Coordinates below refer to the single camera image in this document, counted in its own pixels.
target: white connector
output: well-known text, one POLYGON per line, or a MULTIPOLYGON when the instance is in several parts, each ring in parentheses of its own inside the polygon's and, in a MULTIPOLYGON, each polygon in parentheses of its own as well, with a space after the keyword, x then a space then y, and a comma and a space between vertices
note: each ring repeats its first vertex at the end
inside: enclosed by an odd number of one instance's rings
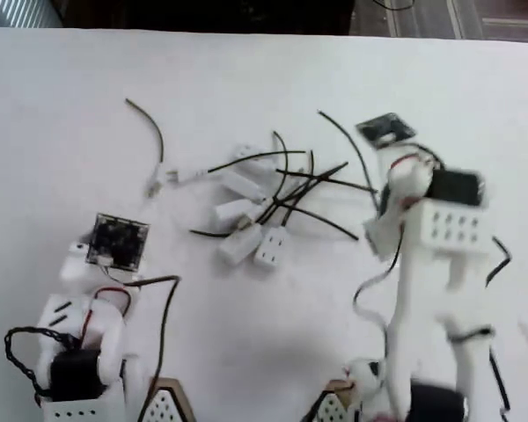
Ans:
MULTIPOLYGON (((264 152, 266 151, 252 145, 239 145, 235 149, 233 159, 238 160, 246 156, 255 156, 264 152)), ((238 163, 238 167, 256 176, 267 176, 275 172, 275 157, 276 156, 264 156, 262 158, 246 160, 238 163)))
POLYGON ((205 169, 176 169, 166 172, 168 180, 178 183, 186 183, 192 180, 204 178, 205 176, 207 176, 207 174, 208 171, 205 169))
POLYGON ((260 185, 249 178, 241 176, 235 171, 223 171, 221 183, 227 189, 230 189, 249 200, 262 202, 267 196, 260 185))
POLYGON ((252 205, 247 209, 238 220, 237 229, 242 230, 251 224, 254 224, 259 217, 272 205, 274 200, 272 198, 266 198, 258 205, 252 205))
POLYGON ((212 223, 215 230, 226 231, 233 229, 245 213, 249 212, 254 207, 250 200, 234 200, 226 204, 217 205, 213 207, 212 223))
POLYGON ((250 255, 262 240, 262 226, 253 224, 244 230, 237 230, 224 239, 217 253, 231 266, 237 266, 240 261, 250 255))
POLYGON ((262 239, 254 255, 254 264, 268 270, 277 268, 282 263, 289 242, 290 234, 285 227, 273 227, 262 239))

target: cable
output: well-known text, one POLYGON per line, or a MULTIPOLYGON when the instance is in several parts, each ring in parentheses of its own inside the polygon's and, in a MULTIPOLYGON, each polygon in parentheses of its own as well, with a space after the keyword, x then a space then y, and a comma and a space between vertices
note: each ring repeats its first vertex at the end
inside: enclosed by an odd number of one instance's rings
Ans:
POLYGON ((387 11, 408 11, 409 9, 414 8, 414 4, 416 3, 416 0, 412 0, 411 4, 409 6, 403 6, 403 7, 389 7, 385 4, 381 3, 379 0, 371 0, 373 3, 377 4, 378 6, 383 7, 387 11))
MULTIPOLYGON (((313 154, 313 151, 311 151, 311 154, 309 155, 309 173, 310 173, 310 176, 313 176, 314 172, 315 172, 315 155, 313 154)), ((309 192, 309 186, 311 185, 311 182, 312 182, 312 179, 309 178, 304 183, 304 187, 302 188, 302 191, 305 191, 305 194, 309 192)), ((304 197, 304 194, 299 195, 299 197, 296 198, 293 201, 293 204, 291 204, 292 207, 296 207, 297 204, 299 203, 299 201, 303 199, 303 197, 304 197)), ((281 224, 283 227, 285 227, 286 224, 288 223, 288 220, 290 219, 291 214, 293 213, 293 211, 294 211, 294 208, 289 208, 288 212, 285 213, 285 215, 283 216, 283 220, 282 220, 282 224, 281 224)))
POLYGON ((14 334, 19 332, 27 332, 30 334, 41 334, 52 338, 53 340, 61 343, 61 345, 67 350, 75 350, 80 347, 80 340, 78 338, 55 330, 50 330, 49 328, 42 327, 14 327, 6 333, 4 337, 4 346, 6 352, 6 359, 9 360, 17 369, 19 369, 22 374, 24 374, 32 382, 33 389, 35 393, 41 397, 51 397, 51 391, 49 389, 43 389, 37 383, 37 377, 35 373, 29 369, 26 365, 20 362, 11 351, 11 339, 14 334))
POLYGON ((248 160, 254 160, 254 158, 260 158, 262 156, 278 156, 280 154, 305 154, 307 151, 303 151, 301 149, 293 150, 293 151, 272 151, 272 152, 262 152, 260 154, 254 154, 252 156, 243 156, 242 158, 239 158, 238 160, 231 161, 227 164, 218 165, 217 167, 213 167, 212 169, 207 170, 207 173, 213 173, 215 171, 219 171, 222 169, 226 169, 227 167, 231 167, 232 165, 242 163, 243 161, 248 160))
POLYGON ((129 104, 130 106, 132 106, 133 108, 135 108, 140 114, 142 114, 144 117, 146 117, 150 123, 152 123, 152 126, 154 126, 154 128, 157 130, 157 134, 158 134, 158 145, 159 145, 159 157, 158 157, 158 162, 159 163, 162 163, 164 160, 165 160, 165 140, 164 138, 162 137, 162 132, 160 131, 160 127, 158 127, 158 124, 156 121, 154 121, 154 119, 150 116, 150 114, 148 114, 147 112, 145 112, 139 105, 135 104, 133 101, 131 101, 129 98, 125 98, 125 102, 127 104, 129 104))
MULTIPOLYGON (((316 179, 319 178, 319 176, 314 176, 312 174, 307 174, 307 173, 301 173, 299 171, 283 171, 281 169, 275 169, 275 170, 278 173, 287 174, 288 176, 297 176, 297 177, 300 177, 300 178, 309 178, 309 179, 313 179, 313 180, 316 180, 316 179)), ((370 188, 367 187, 367 186, 357 185, 356 183, 345 182, 344 180, 336 180, 334 178, 323 178, 322 181, 323 182, 327 182, 327 183, 334 183, 336 185, 354 187, 355 189, 359 189, 359 190, 365 191, 365 192, 371 192, 370 188)))
MULTIPOLYGON (((276 131, 273 132, 273 135, 280 141, 280 143, 282 144, 282 149, 283 149, 283 159, 285 160, 285 166, 284 166, 284 169, 287 171, 289 168, 290 168, 290 160, 288 159, 288 157, 290 156, 288 154, 288 149, 286 148, 285 146, 285 142, 283 141, 282 137, 280 136, 280 134, 278 134, 276 131)), ((282 181, 280 182, 280 185, 278 186, 278 188, 275 190, 275 193, 274 195, 272 196, 272 198, 277 198, 278 195, 280 194, 280 192, 282 191, 283 189, 283 185, 285 184, 285 179, 288 177, 287 174, 284 174, 282 176, 282 181)))
POLYGON ((363 169, 363 175, 366 178, 366 185, 368 185, 368 187, 370 188, 371 201, 373 203, 374 208, 379 213, 378 198, 376 198, 376 194, 373 192, 374 188, 373 188, 373 185, 371 184, 370 174, 368 173, 368 167, 366 166, 366 163, 363 160, 362 152, 360 151, 360 149, 358 148, 358 146, 352 139, 352 136, 350 136, 350 134, 346 131, 344 127, 342 127, 336 120, 334 120, 328 114, 321 112, 320 110, 319 110, 319 114, 323 116, 325 119, 327 119, 328 121, 330 121, 333 125, 335 125, 344 134, 344 136, 348 138, 350 144, 352 145, 352 147, 354 148, 354 151, 356 152, 356 154, 358 155, 358 158, 360 159, 360 163, 362 164, 362 169, 363 169))
POLYGON ((507 394, 507 390, 504 387, 504 382, 502 380, 501 373, 499 372, 499 366, 496 363, 496 358, 495 354, 493 353, 493 349, 489 349, 489 362, 491 362, 493 375, 495 376, 497 387, 499 388, 499 392, 501 393, 502 408, 499 410, 499 412, 501 413, 501 418, 503 422, 508 422, 506 413, 510 411, 509 395, 507 394))
POLYGON ((507 247, 499 240, 498 237, 496 236, 493 236, 493 242, 495 242, 495 244, 499 247, 499 249, 502 251, 502 253, 504 254, 504 260, 501 261, 501 263, 496 266, 493 271, 491 271, 488 276, 487 276, 487 279, 485 281, 485 286, 488 287, 489 283, 493 280, 493 278, 498 274, 500 273, 505 266, 507 266, 508 264, 510 264, 510 261, 512 261, 512 255, 510 255, 510 252, 509 250, 507 249, 507 247))
POLYGON ((492 337, 494 335, 495 329, 491 325, 487 325, 484 327, 476 328, 475 330, 471 330, 466 334, 460 334, 458 336, 448 336, 448 341, 453 345, 460 345, 473 338, 492 337))
POLYGON ((399 254, 400 254, 400 251, 401 251, 401 245, 403 244, 403 235, 404 235, 404 232, 405 232, 403 225, 401 225, 400 231, 401 231, 401 233, 400 233, 400 237, 399 237, 399 243, 397 245, 397 250, 396 250, 395 255, 393 257, 392 263, 389 265, 389 268, 387 268, 381 274, 376 275, 375 277, 372 277, 371 279, 365 281, 356 290, 356 292, 354 293, 354 298, 352 299, 352 305, 354 307, 354 312, 357 315, 361 316, 361 317, 369 319, 374 324, 379 325, 379 327, 381 328, 381 330, 382 330, 382 332, 384 334, 384 356, 385 357, 387 357, 387 354, 389 352, 388 345, 387 345, 387 324, 386 324, 384 318, 382 318, 376 311, 368 310, 368 309, 359 309, 358 308, 358 296, 360 296, 360 294, 364 290, 366 290, 367 288, 370 288, 370 287, 378 284, 379 282, 385 280, 387 278, 387 276, 389 276, 391 271, 393 271, 393 269, 397 265, 397 260, 399 258, 399 254))
POLYGON ((165 304, 165 310, 162 315, 162 321, 160 323, 160 343, 158 347, 158 363, 157 368, 155 370, 155 374, 152 376, 152 380, 150 381, 150 386, 147 391, 147 396, 144 399, 143 407, 141 408, 141 412, 139 413, 138 422, 142 422, 144 418, 144 414, 147 411, 147 408, 149 407, 150 400, 153 397, 153 393, 155 392, 155 388, 157 387, 158 377, 160 376, 160 370, 162 369, 162 362, 163 358, 165 356, 165 330, 166 330, 166 321, 168 319, 168 309, 170 308, 170 305, 172 303, 172 298, 174 297, 174 292, 176 291, 176 287, 180 284, 180 277, 177 275, 168 276, 168 277, 159 277, 157 279, 151 279, 151 280, 144 280, 148 281, 149 284, 154 284, 156 282, 162 282, 162 281, 168 281, 173 280, 174 284, 172 285, 172 288, 170 289, 170 293, 168 294, 168 298, 166 299, 165 304))
POLYGON ((323 222, 325 224, 328 224, 329 226, 332 226, 334 227, 335 229, 341 231, 342 233, 344 233, 345 235, 348 235, 350 237, 352 237, 354 240, 359 240, 359 237, 356 236, 354 233, 352 233, 351 231, 348 231, 346 229, 344 229, 343 227, 339 226, 338 224, 336 224, 335 222, 331 222, 330 220, 327 220, 327 218, 325 217, 321 217, 320 215, 317 215, 315 213, 312 213, 311 211, 307 211, 306 209, 302 209, 302 208, 298 208, 298 207, 294 207, 292 205, 288 205, 286 203, 280 203, 280 207, 285 207, 287 208, 288 210, 291 210, 291 211, 297 211, 298 213, 301 213, 301 214, 305 214, 305 215, 309 215, 310 217, 316 219, 316 220, 319 220, 320 222, 323 222))

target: white surface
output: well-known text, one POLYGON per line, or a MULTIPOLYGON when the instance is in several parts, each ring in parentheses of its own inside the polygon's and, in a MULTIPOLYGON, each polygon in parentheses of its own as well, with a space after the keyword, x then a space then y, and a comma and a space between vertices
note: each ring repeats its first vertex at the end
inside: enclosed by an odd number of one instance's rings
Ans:
MULTIPOLYGON (((313 148, 318 170, 351 161, 341 178, 362 183, 347 140, 316 114, 322 109, 348 130, 395 111, 450 167, 479 169, 494 186, 496 234, 514 254, 488 292, 497 359, 510 420, 528 421, 528 346, 517 329, 519 317, 528 326, 528 45, 1 29, 0 421, 41 418, 30 382, 4 358, 3 336, 36 322, 48 295, 61 291, 67 247, 98 211, 151 222, 152 274, 184 277, 162 373, 180 378, 201 422, 299 420, 343 362, 382 353, 377 327, 351 307, 356 286, 385 268, 364 240, 294 213, 289 266, 262 274, 252 263, 221 265, 216 243, 187 228, 204 227, 211 207, 233 198, 202 181, 145 205, 157 140, 125 97, 159 122, 169 165, 217 165, 246 140, 269 148, 276 129, 289 149, 313 148)), ((292 168, 305 164, 299 159, 292 168)), ((372 217, 368 195, 343 186, 319 187, 300 206, 358 233, 372 217)), ((502 259, 499 251, 492 258, 502 259)), ((363 298, 387 318, 395 275, 363 298)), ((145 288, 131 322, 128 348, 150 371, 168 288, 145 288)), ((14 347, 35 360, 34 338, 14 347)), ((454 375, 435 359, 436 341, 422 350, 431 358, 423 372, 454 375)), ((494 387, 488 400, 498 411, 494 387)))

